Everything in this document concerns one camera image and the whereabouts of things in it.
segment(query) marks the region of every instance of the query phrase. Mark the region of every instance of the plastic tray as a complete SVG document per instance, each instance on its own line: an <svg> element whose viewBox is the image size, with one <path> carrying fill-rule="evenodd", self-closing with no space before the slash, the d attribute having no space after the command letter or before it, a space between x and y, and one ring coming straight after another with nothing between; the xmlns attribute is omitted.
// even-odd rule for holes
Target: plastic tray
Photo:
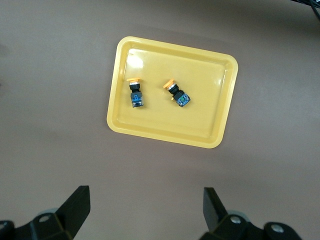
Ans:
<svg viewBox="0 0 320 240"><path fill-rule="evenodd" d="M125 37L116 50L107 123L118 133L214 148L223 138L237 72L230 55ZM129 78L141 78L144 106L132 107ZM191 98L184 107L163 88L172 78Z"/></svg>

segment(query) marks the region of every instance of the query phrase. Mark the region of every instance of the gray surface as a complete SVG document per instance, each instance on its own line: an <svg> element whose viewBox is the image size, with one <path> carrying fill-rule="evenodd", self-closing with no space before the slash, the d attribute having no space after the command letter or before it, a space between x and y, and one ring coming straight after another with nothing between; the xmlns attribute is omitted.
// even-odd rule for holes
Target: gray surface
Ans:
<svg viewBox="0 0 320 240"><path fill-rule="evenodd" d="M111 131L119 40L234 56L222 143L204 149ZM268 1L0 2L0 219L19 226L89 184L76 239L196 240L204 186L262 227L320 235L320 24Z"/></svg>

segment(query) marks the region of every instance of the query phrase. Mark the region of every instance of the wire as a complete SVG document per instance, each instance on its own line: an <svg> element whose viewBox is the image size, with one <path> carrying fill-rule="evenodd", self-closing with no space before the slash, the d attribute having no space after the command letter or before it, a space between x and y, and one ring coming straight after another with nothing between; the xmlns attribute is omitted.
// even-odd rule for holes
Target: wire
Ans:
<svg viewBox="0 0 320 240"><path fill-rule="evenodd" d="M319 19L319 21L320 21L320 14L319 14L318 10L316 9L316 6L315 6L315 4L314 4L314 0L309 0L309 3L310 3L310 6L311 6L314 14L316 15L316 17L317 17L317 18Z"/></svg>

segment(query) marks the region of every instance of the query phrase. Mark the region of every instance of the tray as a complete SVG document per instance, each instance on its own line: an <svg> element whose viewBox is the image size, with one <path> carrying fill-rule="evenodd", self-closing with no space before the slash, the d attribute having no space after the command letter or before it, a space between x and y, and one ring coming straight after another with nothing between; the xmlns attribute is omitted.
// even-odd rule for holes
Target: tray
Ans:
<svg viewBox="0 0 320 240"><path fill-rule="evenodd" d="M237 72L230 55L125 37L116 50L107 124L122 134L214 148L224 135ZM141 78L144 106L132 107L130 78ZM190 96L184 107L163 88L170 79Z"/></svg>

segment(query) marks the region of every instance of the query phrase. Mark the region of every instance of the yellow tray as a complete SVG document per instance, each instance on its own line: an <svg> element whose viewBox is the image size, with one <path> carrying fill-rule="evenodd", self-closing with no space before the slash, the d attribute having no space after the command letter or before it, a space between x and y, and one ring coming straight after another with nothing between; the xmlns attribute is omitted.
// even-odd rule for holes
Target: yellow tray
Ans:
<svg viewBox="0 0 320 240"><path fill-rule="evenodd" d="M128 36L116 50L107 123L118 133L214 148L222 141L238 72L230 55ZM144 106L132 107L130 78ZM174 79L191 101L180 107L163 88Z"/></svg>

